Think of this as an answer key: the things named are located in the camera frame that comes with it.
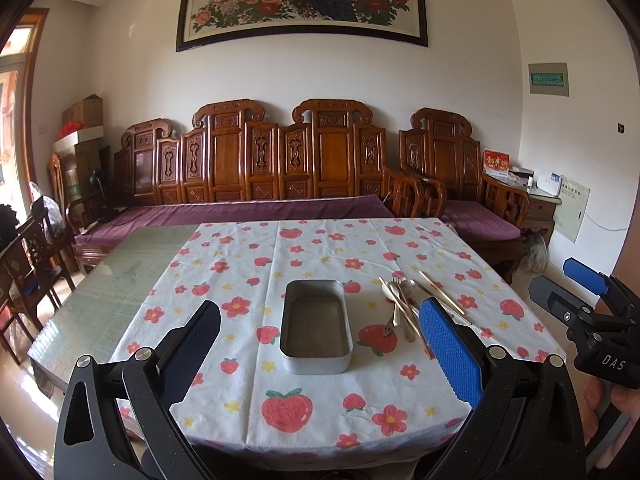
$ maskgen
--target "white cable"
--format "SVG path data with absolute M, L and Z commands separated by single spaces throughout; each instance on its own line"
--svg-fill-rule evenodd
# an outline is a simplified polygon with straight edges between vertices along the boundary
M 624 227 L 622 229 L 609 229 L 607 227 L 604 227 L 600 224 L 598 224 L 593 218 L 591 218 L 589 215 L 587 215 L 587 213 L 584 214 L 589 220 L 591 220 L 594 224 L 596 224 L 600 229 L 604 229 L 605 231 L 609 231 L 610 233 L 618 233 L 620 231 L 628 231 L 629 227 Z

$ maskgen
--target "glass tabletop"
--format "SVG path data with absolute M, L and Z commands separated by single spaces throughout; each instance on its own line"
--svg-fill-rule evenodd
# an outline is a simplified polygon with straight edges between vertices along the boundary
M 78 285 L 28 352 L 61 389 L 76 360 L 109 361 L 140 304 L 197 225 L 140 227 Z

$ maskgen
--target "textured blue pad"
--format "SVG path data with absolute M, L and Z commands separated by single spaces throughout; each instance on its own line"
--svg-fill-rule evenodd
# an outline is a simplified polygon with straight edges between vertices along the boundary
M 602 296 L 609 292 L 604 276 L 574 258 L 569 258 L 565 261 L 562 270 L 565 276 L 579 283 L 593 294 Z
M 420 329 L 456 397 L 476 409 L 482 399 L 480 368 L 443 316 L 448 317 L 431 300 L 425 300 L 420 306 Z

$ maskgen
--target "picture frame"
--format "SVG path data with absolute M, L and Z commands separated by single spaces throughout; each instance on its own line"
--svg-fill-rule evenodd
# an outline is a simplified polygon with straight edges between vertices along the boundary
M 181 0 L 176 51 L 287 33 L 356 34 L 428 46 L 425 0 Z

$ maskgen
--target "tablecloth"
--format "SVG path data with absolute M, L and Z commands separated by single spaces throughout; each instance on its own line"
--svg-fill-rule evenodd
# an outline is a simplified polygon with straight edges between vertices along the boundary
M 124 360 L 184 325 L 203 300 L 222 327 L 184 401 L 187 438 L 281 470 L 409 460 L 440 446 L 468 415 L 419 339 L 382 337 L 392 313 L 376 281 L 424 270 L 466 310 L 487 344 L 544 360 L 562 354 L 526 304 L 437 219 L 202 224 L 149 292 L 114 352 Z M 343 283 L 354 352 L 347 372 L 296 376 L 279 349 L 287 283 Z M 129 405 L 121 406 L 129 427 Z

